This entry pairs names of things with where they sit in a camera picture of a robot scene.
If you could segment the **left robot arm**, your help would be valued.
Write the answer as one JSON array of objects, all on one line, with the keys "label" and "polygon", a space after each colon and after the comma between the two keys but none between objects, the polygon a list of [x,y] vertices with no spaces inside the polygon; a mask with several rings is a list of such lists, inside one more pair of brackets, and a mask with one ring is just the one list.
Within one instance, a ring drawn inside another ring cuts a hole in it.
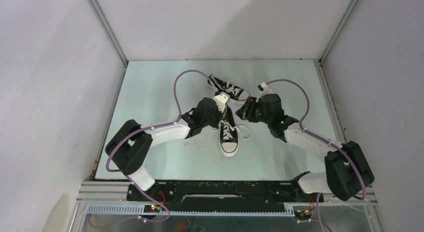
[{"label": "left robot arm", "polygon": [[121,172],[134,185],[145,200],[158,194],[155,178],[144,166],[150,148],[173,140],[198,135],[203,128],[217,128],[225,111],[229,96],[222,93],[214,98],[203,98],[191,111],[177,121],[142,127],[134,119],[126,121],[105,147],[108,155],[106,170]]}]

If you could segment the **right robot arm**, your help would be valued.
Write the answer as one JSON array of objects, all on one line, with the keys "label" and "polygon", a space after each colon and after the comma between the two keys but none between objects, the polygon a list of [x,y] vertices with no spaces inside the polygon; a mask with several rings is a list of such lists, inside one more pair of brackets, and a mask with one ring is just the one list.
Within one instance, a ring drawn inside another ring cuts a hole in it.
[{"label": "right robot arm", "polygon": [[273,137],[302,148],[324,163],[324,172],[304,172],[292,180],[290,193],[297,201],[314,193],[332,193],[347,201],[375,181],[358,143],[340,143],[301,127],[298,119],[285,114],[277,94],[250,97],[236,115],[251,123],[266,124]]}]

